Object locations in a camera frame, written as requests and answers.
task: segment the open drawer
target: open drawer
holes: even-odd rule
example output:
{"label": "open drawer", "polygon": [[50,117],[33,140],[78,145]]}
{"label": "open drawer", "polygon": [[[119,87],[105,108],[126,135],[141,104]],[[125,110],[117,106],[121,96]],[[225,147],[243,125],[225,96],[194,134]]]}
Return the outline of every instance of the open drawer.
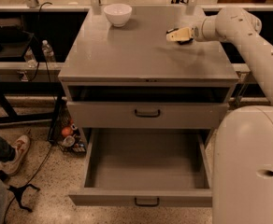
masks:
{"label": "open drawer", "polygon": [[76,205],[211,207],[197,130],[93,129]]}

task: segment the sneaker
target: sneaker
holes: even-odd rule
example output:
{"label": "sneaker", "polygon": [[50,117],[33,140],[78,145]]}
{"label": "sneaker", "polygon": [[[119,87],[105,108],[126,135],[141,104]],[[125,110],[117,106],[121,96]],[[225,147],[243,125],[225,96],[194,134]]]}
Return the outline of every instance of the sneaker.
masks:
{"label": "sneaker", "polygon": [[12,145],[15,148],[15,158],[13,161],[2,162],[3,171],[7,175],[15,175],[18,173],[23,158],[30,147],[30,139],[27,135],[19,137]]}

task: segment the drawer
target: drawer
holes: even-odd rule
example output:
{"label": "drawer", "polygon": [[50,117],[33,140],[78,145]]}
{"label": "drawer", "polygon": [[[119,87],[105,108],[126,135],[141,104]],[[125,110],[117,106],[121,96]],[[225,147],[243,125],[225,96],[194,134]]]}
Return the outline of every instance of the drawer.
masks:
{"label": "drawer", "polygon": [[75,205],[211,207],[197,131],[93,129]]}
{"label": "drawer", "polygon": [[68,102],[79,127],[91,128],[217,128],[227,104]]}

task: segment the cable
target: cable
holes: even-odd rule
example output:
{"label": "cable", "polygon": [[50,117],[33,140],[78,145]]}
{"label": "cable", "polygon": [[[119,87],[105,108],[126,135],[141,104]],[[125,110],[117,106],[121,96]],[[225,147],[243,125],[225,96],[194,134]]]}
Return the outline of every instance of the cable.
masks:
{"label": "cable", "polygon": [[[40,35],[40,13],[41,13],[41,9],[42,9],[43,6],[46,5],[46,4],[52,5],[51,2],[45,2],[45,3],[43,3],[43,4],[40,6],[39,11],[38,11],[38,17],[37,17],[37,19],[38,19],[38,21],[37,21],[37,22],[38,22],[38,27],[37,27],[37,29],[38,29],[39,35]],[[33,35],[33,38],[36,40],[36,43],[40,46],[41,44],[40,44],[39,40],[37,39],[37,37],[36,37],[35,35]],[[38,69],[39,69],[39,65],[40,65],[40,62],[37,63],[37,67],[36,67],[36,71],[35,71],[35,73],[34,73],[34,76],[33,76],[31,79],[28,80],[29,82],[32,82],[32,81],[36,78],[36,75],[37,75],[37,72],[38,72]],[[48,75],[48,78],[49,78],[49,83],[52,85],[51,78],[50,78],[50,71],[49,71],[49,67],[48,67],[48,64],[47,64],[46,60],[45,60],[45,65],[46,65],[47,75]],[[54,97],[53,89],[52,89],[52,97],[53,97],[53,100],[54,100],[54,103],[55,103],[55,102],[56,102],[56,99],[55,99],[55,97]],[[46,162],[46,160],[49,158],[49,156],[50,156],[50,154],[51,154],[51,151],[52,151],[52,147],[53,147],[53,145],[50,145],[49,151],[48,151],[48,153],[46,154],[44,160],[41,162],[41,164],[39,165],[39,167],[37,168],[37,170],[35,171],[35,173],[34,173],[34,174],[32,175],[32,177],[26,182],[25,185],[29,184],[29,183],[35,178],[35,176],[39,173],[39,171],[41,170],[42,166],[44,165],[44,163]],[[6,209],[6,212],[5,212],[5,217],[4,217],[4,223],[6,223],[7,212],[8,212],[9,207],[12,205],[12,203],[13,203],[14,200],[15,200],[15,197],[12,198],[12,200],[9,202],[9,204],[8,204],[8,206],[7,206],[7,209]]]}
{"label": "cable", "polygon": [[[25,183],[25,185],[29,184],[35,178],[35,176],[39,173],[39,171],[41,170],[41,168],[44,165],[45,161],[50,157],[51,151],[52,151],[52,145],[50,145],[50,148],[49,148],[44,160],[41,162],[41,164],[39,165],[39,167],[37,168],[35,173],[32,175],[32,177]],[[12,205],[14,200],[15,200],[15,197],[12,198],[12,200],[9,202],[9,204],[7,206],[7,209],[6,209],[6,212],[5,212],[5,217],[4,217],[4,223],[5,224],[6,224],[7,212],[8,212],[9,207]]]}

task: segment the bottle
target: bottle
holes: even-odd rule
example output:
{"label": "bottle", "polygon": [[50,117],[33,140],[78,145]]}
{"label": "bottle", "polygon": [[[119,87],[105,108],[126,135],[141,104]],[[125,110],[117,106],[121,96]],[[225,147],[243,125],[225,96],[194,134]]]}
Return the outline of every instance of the bottle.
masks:
{"label": "bottle", "polygon": [[28,64],[28,67],[36,68],[37,61],[36,61],[36,58],[34,56],[32,49],[30,47],[27,49],[27,51],[24,54],[24,60]]}
{"label": "bottle", "polygon": [[42,41],[42,50],[45,57],[45,61],[49,67],[56,66],[56,60],[54,56],[54,52],[52,46],[49,44],[47,40]]}

